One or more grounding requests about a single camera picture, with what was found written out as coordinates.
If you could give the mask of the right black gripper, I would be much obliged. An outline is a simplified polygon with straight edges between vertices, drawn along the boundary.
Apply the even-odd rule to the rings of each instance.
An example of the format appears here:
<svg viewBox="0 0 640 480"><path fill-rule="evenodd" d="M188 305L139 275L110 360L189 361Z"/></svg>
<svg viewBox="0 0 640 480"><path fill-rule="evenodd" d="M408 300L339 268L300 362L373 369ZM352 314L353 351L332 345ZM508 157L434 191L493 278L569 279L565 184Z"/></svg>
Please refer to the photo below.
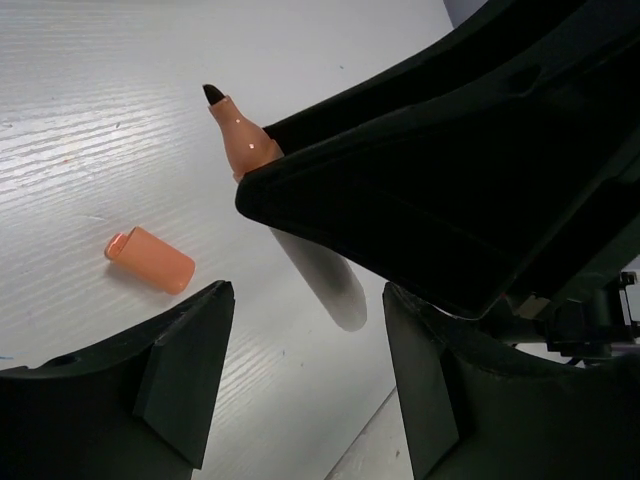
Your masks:
<svg viewBox="0 0 640 480"><path fill-rule="evenodd" d="M500 341L543 343L571 365L638 354L639 274L628 266L638 254L638 201L581 208L504 294Z"/></svg>

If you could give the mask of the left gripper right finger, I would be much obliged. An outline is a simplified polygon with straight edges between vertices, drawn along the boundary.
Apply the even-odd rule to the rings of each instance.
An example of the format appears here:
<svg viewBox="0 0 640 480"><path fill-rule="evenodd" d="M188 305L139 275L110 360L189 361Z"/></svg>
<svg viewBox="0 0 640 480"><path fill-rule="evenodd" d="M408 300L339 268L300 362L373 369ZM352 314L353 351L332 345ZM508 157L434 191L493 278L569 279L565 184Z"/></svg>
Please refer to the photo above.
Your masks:
<svg viewBox="0 0 640 480"><path fill-rule="evenodd" d="M635 479L639 359L581 369L523 353L387 284L417 479Z"/></svg>

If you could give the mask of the orange highlighter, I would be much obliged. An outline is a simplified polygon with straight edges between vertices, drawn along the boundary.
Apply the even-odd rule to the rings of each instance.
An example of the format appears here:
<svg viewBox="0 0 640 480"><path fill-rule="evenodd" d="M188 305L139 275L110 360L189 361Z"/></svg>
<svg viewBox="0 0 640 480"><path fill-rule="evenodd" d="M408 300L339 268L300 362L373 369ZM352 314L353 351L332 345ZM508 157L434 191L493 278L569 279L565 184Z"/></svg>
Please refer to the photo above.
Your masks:
<svg viewBox="0 0 640 480"><path fill-rule="evenodd" d="M273 188L255 187L248 181L285 157L281 146L244 115L231 96L212 84L204 84L202 90L220 130L233 179L240 187L239 210L254 221L263 216L275 240L338 327L347 332L361 329L367 322L366 296L348 261L301 236L281 219L299 206L296 198L280 202Z"/></svg>

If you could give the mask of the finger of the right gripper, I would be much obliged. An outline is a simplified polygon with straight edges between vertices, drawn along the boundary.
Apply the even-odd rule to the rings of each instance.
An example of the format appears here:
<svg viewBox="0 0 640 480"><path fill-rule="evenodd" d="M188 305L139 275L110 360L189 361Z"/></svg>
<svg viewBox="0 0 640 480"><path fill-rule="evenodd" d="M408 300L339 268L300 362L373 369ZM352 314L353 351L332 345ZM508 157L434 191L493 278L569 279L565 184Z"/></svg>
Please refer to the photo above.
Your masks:
<svg viewBox="0 0 640 480"><path fill-rule="evenodd" d="M264 128L287 154L448 94L500 67L593 1L488 1L449 34L339 94Z"/></svg>
<svg viewBox="0 0 640 480"><path fill-rule="evenodd" d="M547 59L285 155L248 179L290 228L478 318L583 207L639 203L639 53Z"/></svg>

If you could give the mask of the orange highlighter cap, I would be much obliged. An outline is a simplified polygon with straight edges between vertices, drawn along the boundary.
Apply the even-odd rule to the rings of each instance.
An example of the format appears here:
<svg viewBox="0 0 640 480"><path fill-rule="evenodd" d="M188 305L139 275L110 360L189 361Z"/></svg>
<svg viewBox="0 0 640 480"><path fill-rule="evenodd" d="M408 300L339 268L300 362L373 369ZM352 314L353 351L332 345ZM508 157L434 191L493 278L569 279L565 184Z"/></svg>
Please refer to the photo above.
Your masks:
<svg viewBox="0 0 640 480"><path fill-rule="evenodd" d="M114 265L169 295L182 293L194 276L194 260L136 226L107 243L105 257Z"/></svg>

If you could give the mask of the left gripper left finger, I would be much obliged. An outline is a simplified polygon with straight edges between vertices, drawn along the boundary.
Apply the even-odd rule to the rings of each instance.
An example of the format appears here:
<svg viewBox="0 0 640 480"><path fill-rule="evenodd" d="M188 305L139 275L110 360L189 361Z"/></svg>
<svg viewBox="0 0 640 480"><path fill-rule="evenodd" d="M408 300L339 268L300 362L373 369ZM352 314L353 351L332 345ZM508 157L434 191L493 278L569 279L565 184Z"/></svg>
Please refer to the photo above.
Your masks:
<svg viewBox="0 0 640 480"><path fill-rule="evenodd" d="M188 479L204 462L234 315L217 281L37 368L1 373L5 479Z"/></svg>

